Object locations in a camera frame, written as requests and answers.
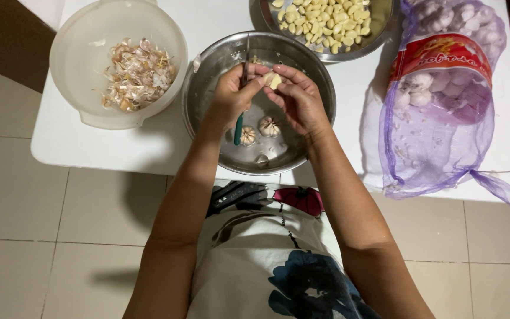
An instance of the white table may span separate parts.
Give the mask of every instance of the white table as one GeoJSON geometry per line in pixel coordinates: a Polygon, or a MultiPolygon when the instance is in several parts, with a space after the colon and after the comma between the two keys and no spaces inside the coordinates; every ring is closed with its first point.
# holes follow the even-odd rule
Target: white table
{"type": "MultiPolygon", "coordinates": [[[[181,1],[158,0],[159,6],[179,24],[190,59],[217,40],[241,31],[261,29],[258,0],[191,0],[194,11],[181,1]]],[[[62,25],[75,11],[93,0],[65,0],[62,25]]],[[[508,21],[504,0],[484,0],[508,21]]],[[[481,166],[484,171],[510,171],[510,32],[508,45],[493,75],[496,125],[493,142],[481,166]]],[[[387,43],[373,53],[354,61],[328,65],[338,101],[334,130],[358,174],[363,173],[360,148],[360,121],[365,92],[370,85],[386,82],[395,44],[387,43]]],[[[190,137],[181,119],[180,101],[145,120],[143,127],[106,131],[86,126],[53,83],[48,74],[40,105],[31,151],[42,163],[153,174],[175,175],[190,146],[190,137]]],[[[219,179],[316,186],[309,163],[280,175],[253,177],[218,167],[219,179]]],[[[500,176],[510,184],[510,173],[500,176]]],[[[483,187],[470,180],[456,189],[429,196],[466,200],[498,201],[483,187]]]]}

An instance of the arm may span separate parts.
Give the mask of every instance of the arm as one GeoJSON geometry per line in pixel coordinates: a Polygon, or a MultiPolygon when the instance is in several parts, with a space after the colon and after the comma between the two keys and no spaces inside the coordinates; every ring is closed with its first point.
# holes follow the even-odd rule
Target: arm
{"type": "MultiPolygon", "coordinates": [[[[252,74],[268,71],[255,64],[249,67],[252,74]]],[[[256,78],[239,90],[242,74],[243,64],[218,81],[214,101],[160,205],[124,319],[187,315],[196,246],[214,185],[220,140],[239,114],[251,107],[251,98],[264,83],[256,78]]]]}
{"type": "Polygon", "coordinates": [[[307,150],[323,205],[342,252],[344,269],[365,302],[383,318],[434,318],[410,276],[375,201],[344,154],[323,109],[315,83],[287,66],[279,93],[265,88],[283,108],[307,150]]]}

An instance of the white plastic bowl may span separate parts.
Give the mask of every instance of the white plastic bowl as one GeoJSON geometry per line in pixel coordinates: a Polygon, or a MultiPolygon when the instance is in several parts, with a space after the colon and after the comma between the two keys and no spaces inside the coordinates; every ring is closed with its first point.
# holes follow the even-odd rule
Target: white plastic bowl
{"type": "Polygon", "coordinates": [[[101,0],[80,9],[58,31],[50,50],[50,73],[62,96],[79,113],[82,123],[104,129],[140,127],[143,120],[164,110],[180,91],[188,67],[188,48],[184,35],[174,20],[162,11],[155,0],[101,0]],[[177,76],[172,86],[152,105],[133,112],[104,108],[102,96],[108,80],[103,70],[113,66],[109,49],[130,37],[142,38],[154,47],[166,48],[177,76]],[[96,47],[91,42],[103,40],[96,47]]]}

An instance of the green knife handle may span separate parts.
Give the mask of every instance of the green knife handle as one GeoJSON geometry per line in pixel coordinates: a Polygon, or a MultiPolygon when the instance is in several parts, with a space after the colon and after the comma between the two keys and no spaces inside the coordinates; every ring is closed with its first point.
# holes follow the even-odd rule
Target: green knife handle
{"type": "Polygon", "coordinates": [[[235,123],[235,135],[233,136],[233,143],[235,145],[241,144],[241,129],[243,128],[243,113],[237,118],[235,123]]]}

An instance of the person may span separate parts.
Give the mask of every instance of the person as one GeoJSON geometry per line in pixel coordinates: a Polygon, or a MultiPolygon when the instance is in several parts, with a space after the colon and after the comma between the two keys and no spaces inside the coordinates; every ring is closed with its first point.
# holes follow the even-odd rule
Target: person
{"type": "Polygon", "coordinates": [[[218,80],[160,205],[124,319],[434,318],[316,84],[274,65],[283,83],[273,91],[261,77],[269,68],[249,64],[251,81],[240,89],[243,68],[218,80]],[[261,90],[304,136],[320,193],[277,190],[270,198],[269,185],[214,187],[222,136],[261,90]]]}

